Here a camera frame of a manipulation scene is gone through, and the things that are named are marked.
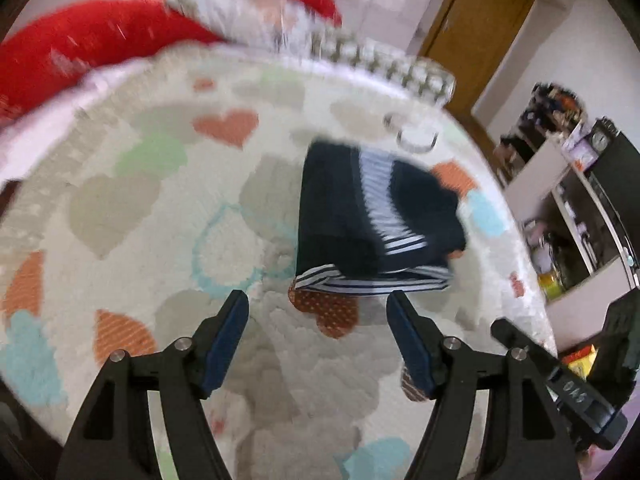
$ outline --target shelf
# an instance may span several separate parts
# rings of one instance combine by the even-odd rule
[[[560,130],[562,133],[565,133],[565,134],[571,133],[571,130],[566,126],[564,126],[564,124],[559,123],[558,120],[554,117],[554,115],[551,112],[547,112],[545,113],[545,115],[546,115],[546,118],[549,119],[553,124],[555,124],[556,128]]]
[[[565,155],[565,157],[569,161],[569,168],[574,172],[575,176],[578,178],[580,183],[584,186],[584,189],[587,191],[590,199],[595,204],[596,209],[598,210],[598,213],[602,216],[602,219],[604,220],[607,230],[609,231],[616,245],[618,254],[620,255],[620,258],[622,259],[622,261],[625,263],[625,273],[626,273],[627,281],[629,282],[629,287],[634,288],[636,286],[636,279],[632,272],[632,269],[626,264],[626,251],[622,245],[622,242],[620,241],[620,237],[618,236],[618,233],[616,232],[615,227],[613,226],[613,222],[611,221],[611,218],[609,218],[609,215],[606,209],[604,209],[602,202],[596,195],[596,192],[593,190],[593,187],[591,187],[591,184],[589,183],[587,178],[584,176],[584,174],[578,168],[575,167],[575,164],[573,163],[573,161],[570,160],[570,158],[567,155]]]
[[[535,130],[536,130],[540,135],[542,135],[543,137],[545,137],[545,139],[546,139],[546,133],[547,133],[547,130],[545,130],[545,129],[544,129],[542,126],[540,126],[539,124],[536,124],[536,125],[534,126],[534,129],[535,129]]]
[[[578,228],[575,225],[575,221],[569,214],[569,210],[564,205],[564,200],[562,200],[562,197],[558,194],[555,188],[551,190],[551,196],[554,198],[554,201],[556,202],[556,206],[558,206],[558,211],[562,215],[562,220],[564,220],[564,223],[566,224],[566,227],[569,230],[571,238],[574,240],[574,243],[578,247],[578,252],[580,253],[580,257],[582,258],[582,261],[585,267],[587,267],[587,271],[589,271],[589,275],[591,276],[595,272],[595,268],[593,267],[593,263],[591,262],[591,259],[587,254],[587,251],[584,248],[584,245],[582,244],[582,238],[580,237]]]

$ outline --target blue heart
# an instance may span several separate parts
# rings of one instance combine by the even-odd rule
[[[254,283],[259,282],[263,278],[273,278],[276,280],[290,280],[295,276],[296,268],[294,262],[291,262],[284,269],[279,270],[270,270],[270,269],[259,269],[258,267],[254,267],[245,280],[238,282],[234,285],[221,285],[218,283],[215,278],[211,276],[207,276],[202,265],[200,264],[200,252],[204,244],[207,241],[207,237],[209,236],[210,231],[220,223],[220,221],[224,218],[225,214],[228,212],[242,214],[242,208],[239,205],[233,204],[223,204],[220,206],[220,209],[212,216],[211,220],[207,223],[206,227],[203,231],[198,235],[196,241],[193,246],[193,251],[191,252],[191,277],[196,281],[198,287],[203,292],[206,292],[212,298],[218,298],[224,300],[232,290],[246,290],[252,286]],[[286,239],[291,239],[292,242],[295,240],[295,234],[291,234],[288,231],[281,229],[283,233],[283,237]]]
[[[335,457],[342,480],[393,480],[411,456],[409,445],[398,437],[382,438]]]
[[[484,193],[472,189],[466,194],[466,200],[471,206],[471,219],[488,238],[497,238],[506,231],[506,227],[493,204],[489,202]]]
[[[40,320],[27,310],[18,310],[11,316],[6,334],[9,344],[0,350],[0,370],[20,401],[28,406],[65,402],[53,350]]]

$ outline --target rug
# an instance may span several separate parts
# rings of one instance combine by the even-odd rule
[[[433,403],[406,373],[385,298],[290,290],[317,137],[397,153],[459,194],[467,248],[450,256],[447,290],[410,294],[420,313],[484,351],[504,351],[489,326],[507,316],[555,351],[527,248],[462,128],[366,74],[318,66],[169,49],[84,113],[24,184],[0,226],[0,371],[61,442],[111,351],[163,349],[240,288],[250,320],[203,402],[232,477],[403,478]],[[389,113],[431,118],[433,151],[401,149]],[[158,396],[150,410],[163,477],[176,478]],[[481,394],[461,475],[485,418]]]

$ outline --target orange heart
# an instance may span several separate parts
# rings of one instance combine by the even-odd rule
[[[295,290],[289,287],[289,301],[300,312],[314,314],[325,336],[340,339],[358,324],[358,301],[353,296]]]
[[[440,181],[442,187],[452,189],[461,197],[466,197],[469,191],[478,187],[468,173],[453,160],[436,164],[431,168],[431,173]]]
[[[199,134],[242,148],[258,126],[258,114],[253,110],[229,110],[225,118],[219,115],[196,117],[191,124]]]
[[[512,272],[509,275],[509,280],[511,282],[511,288],[513,289],[513,295],[516,298],[521,298],[524,296],[524,283],[522,283],[518,279],[518,275],[516,272]]]
[[[94,355],[98,365],[102,366],[111,352],[119,348],[131,356],[158,350],[151,332],[137,319],[107,310],[98,310],[95,317]]]
[[[215,90],[216,82],[209,77],[199,77],[193,82],[194,92],[205,92],[208,90]]]
[[[42,304],[42,264],[44,253],[35,251],[23,261],[6,290],[2,309],[6,323],[18,310],[28,310],[33,317],[40,315]]]

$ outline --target black appliance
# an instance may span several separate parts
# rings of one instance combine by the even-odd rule
[[[628,263],[639,268],[640,153],[619,133],[587,174],[627,250]]]

